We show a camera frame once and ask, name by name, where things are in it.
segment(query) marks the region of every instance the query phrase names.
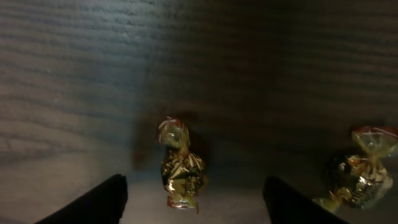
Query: gold wrapped candy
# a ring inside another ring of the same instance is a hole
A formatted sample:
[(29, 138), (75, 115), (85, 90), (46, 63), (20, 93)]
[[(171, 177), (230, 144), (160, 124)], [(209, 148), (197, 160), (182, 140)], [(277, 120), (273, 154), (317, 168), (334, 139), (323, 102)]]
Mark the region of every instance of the gold wrapped candy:
[(190, 146), (187, 127), (179, 120), (167, 117), (159, 125), (159, 142), (170, 146), (161, 165), (164, 188), (170, 192), (167, 205), (177, 209), (195, 208), (193, 197), (207, 184), (205, 163), (188, 150)]
[(352, 132), (364, 154), (333, 158), (326, 169), (330, 198), (315, 202), (334, 212), (342, 203), (350, 208), (371, 208), (392, 187), (392, 178), (380, 158), (398, 151), (398, 131), (365, 126)]

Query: gold foil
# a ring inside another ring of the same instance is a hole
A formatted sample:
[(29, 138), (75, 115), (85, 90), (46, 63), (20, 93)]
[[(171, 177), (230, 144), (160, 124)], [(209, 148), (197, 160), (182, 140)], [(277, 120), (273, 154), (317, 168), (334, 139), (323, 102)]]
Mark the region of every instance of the gold foil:
[(195, 208), (198, 203), (193, 197), (207, 184), (205, 163), (188, 150), (190, 146), (187, 127), (179, 120), (167, 117), (159, 125), (159, 142), (168, 147), (161, 164), (163, 185), (170, 192), (167, 205), (177, 209)]
[(365, 126), (354, 130), (352, 138), (365, 155), (333, 158), (326, 170), (331, 197), (315, 200), (331, 212), (341, 203), (350, 208), (371, 208), (392, 187), (392, 178), (379, 159), (398, 151), (397, 130)]

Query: shiny foil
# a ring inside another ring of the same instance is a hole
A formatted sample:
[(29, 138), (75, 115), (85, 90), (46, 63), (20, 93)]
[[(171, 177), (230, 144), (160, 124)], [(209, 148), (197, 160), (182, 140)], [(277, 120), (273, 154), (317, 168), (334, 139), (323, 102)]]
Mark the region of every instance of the shiny foil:
[(397, 130), (365, 126), (354, 130), (352, 138), (364, 154), (333, 158), (326, 170), (330, 198), (317, 203), (333, 212), (342, 203), (350, 208), (371, 208), (392, 187), (392, 178), (380, 158), (398, 151)]
[(168, 117), (159, 126), (159, 142), (168, 146), (161, 164), (163, 185), (170, 192), (167, 205), (177, 209), (194, 208), (199, 212), (198, 203), (193, 198), (205, 187), (207, 176), (205, 163), (189, 151), (187, 127)]

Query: plastic wrapper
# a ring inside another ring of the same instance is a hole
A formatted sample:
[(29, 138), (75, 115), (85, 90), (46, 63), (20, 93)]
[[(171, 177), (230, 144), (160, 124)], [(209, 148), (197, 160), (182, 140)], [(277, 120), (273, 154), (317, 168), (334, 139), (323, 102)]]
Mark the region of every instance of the plastic wrapper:
[(165, 190), (170, 192), (167, 205), (177, 209), (196, 209), (193, 199), (207, 184), (205, 163), (189, 151), (188, 128), (179, 120), (167, 117), (159, 126), (159, 142), (167, 146), (161, 173)]
[(352, 132), (363, 154), (333, 158), (326, 169), (329, 198), (315, 202), (334, 212), (341, 204), (350, 208), (371, 208), (392, 187), (392, 178), (380, 159), (398, 152), (394, 128), (365, 126)]

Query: dark wooden surface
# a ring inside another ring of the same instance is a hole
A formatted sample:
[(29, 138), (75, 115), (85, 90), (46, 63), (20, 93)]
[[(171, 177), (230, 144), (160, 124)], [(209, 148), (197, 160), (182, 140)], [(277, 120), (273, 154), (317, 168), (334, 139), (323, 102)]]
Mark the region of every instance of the dark wooden surface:
[[(353, 124), (398, 125), (398, 2), (0, 0), (0, 223), (32, 223), (114, 173), (122, 223), (269, 223), (278, 175), (308, 197)], [(201, 214), (165, 206), (157, 123), (210, 165)], [(385, 160), (392, 175), (398, 158)], [(397, 188), (351, 223), (395, 223)]]

